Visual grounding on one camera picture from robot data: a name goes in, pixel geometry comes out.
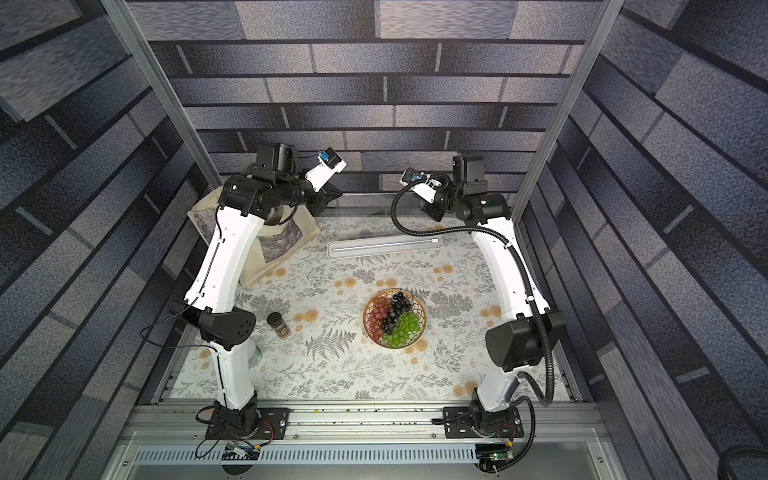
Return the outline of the cream plastic wrap dispenser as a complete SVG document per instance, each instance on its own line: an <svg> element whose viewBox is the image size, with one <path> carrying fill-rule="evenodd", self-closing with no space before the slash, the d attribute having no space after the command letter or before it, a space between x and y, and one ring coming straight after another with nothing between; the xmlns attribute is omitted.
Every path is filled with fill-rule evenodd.
<svg viewBox="0 0 768 480"><path fill-rule="evenodd" d="M430 239L441 240L439 248L430 245ZM396 235L370 237L352 240L332 241L327 245L327 254L331 259L379 256L401 252L440 249L443 241L439 236L417 237Z"/></svg>

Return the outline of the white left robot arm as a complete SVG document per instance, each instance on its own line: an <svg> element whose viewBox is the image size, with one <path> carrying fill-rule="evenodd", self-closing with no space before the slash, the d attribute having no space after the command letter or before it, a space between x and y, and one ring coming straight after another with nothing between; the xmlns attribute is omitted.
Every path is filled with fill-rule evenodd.
<svg viewBox="0 0 768 480"><path fill-rule="evenodd" d="M266 182L234 175L223 186L200 271L184 301L171 307L199 330L202 346L212 351L218 392L205 422L208 439L247 439L261 425L249 368L256 350L251 340L256 317L235 306L237 285L258 232L279 206L303 205L316 215L341 196L330 182L317 188L298 177Z"/></svg>

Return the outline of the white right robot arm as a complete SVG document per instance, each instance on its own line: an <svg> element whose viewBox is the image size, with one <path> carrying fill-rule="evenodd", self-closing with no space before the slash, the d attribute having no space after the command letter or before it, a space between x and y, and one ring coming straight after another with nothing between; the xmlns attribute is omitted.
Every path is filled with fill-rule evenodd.
<svg viewBox="0 0 768 480"><path fill-rule="evenodd" d="M530 386L544 407L552 404L556 369L554 346L565 319L550 309L535 285L515 237L515 225L503 196L489 193L484 181L454 184L445 175L410 173L412 191L425 201L434 220L452 213L464 223L485 260L497 289L504 322L485 334L491 366L472 394L470 422L481 436L502 431L520 435L513 410L520 383Z"/></svg>

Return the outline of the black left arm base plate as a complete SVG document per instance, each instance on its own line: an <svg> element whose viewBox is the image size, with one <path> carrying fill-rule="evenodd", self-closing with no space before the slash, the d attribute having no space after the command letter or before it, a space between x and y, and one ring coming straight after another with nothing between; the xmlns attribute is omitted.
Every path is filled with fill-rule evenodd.
<svg viewBox="0 0 768 480"><path fill-rule="evenodd" d="M257 407L244 414L233 414L226 409L215 410L207 425L205 439L282 440L290 413L288 408Z"/></svg>

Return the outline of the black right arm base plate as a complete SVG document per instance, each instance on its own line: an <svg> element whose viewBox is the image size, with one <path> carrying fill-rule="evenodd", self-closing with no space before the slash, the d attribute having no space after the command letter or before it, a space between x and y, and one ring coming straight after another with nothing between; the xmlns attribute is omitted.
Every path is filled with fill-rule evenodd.
<svg viewBox="0 0 768 480"><path fill-rule="evenodd" d="M487 412L481 407L444 407L439 424L448 439L518 439L525 437L519 410Z"/></svg>

